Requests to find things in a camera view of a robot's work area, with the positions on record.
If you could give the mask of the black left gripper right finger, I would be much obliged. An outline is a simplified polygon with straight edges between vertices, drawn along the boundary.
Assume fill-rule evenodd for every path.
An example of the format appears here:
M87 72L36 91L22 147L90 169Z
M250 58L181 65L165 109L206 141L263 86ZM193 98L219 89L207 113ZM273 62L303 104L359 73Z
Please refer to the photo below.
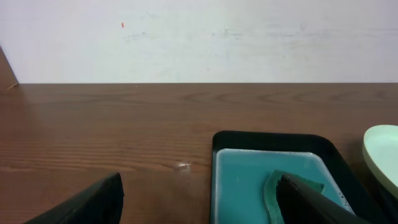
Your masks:
M278 181L276 199L286 224L369 224L288 174Z

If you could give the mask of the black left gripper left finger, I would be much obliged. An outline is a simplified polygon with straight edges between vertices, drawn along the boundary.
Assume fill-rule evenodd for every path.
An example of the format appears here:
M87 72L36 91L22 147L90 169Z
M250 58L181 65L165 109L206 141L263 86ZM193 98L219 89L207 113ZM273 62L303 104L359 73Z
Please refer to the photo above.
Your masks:
M26 224L119 224L124 202L120 173L111 174Z

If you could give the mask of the mint green plate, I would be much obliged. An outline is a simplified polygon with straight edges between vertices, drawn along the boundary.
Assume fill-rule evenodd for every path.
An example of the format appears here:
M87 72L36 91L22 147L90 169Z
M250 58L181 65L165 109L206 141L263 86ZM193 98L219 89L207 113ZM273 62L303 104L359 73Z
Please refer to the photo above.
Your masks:
M363 136L362 153L375 178L397 198L397 126L369 128Z

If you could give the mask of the green yellow sponge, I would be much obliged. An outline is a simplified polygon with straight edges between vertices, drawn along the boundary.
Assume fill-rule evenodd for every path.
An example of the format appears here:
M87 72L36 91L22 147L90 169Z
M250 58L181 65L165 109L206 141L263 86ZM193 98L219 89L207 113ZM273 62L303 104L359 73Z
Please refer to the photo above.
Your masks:
M281 177L286 174L286 172L281 171L281 170L275 170L272 172L267 180L265 181L264 187L263 187L263 199L264 199L264 204L267 209L267 213L269 216L269 220L271 224L284 224L284 219L281 214L279 204L277 202L277 196L276 196L276 188L278 181L281 179ZM305 184L307 184L309 187L311 187L313 190L315 190L318 193L323 193L323 190L325 188L325 184L315 182L309 179L306 179L304 177L301 177L296 174L291 174L293 177L298 178L298 180L301 180Z

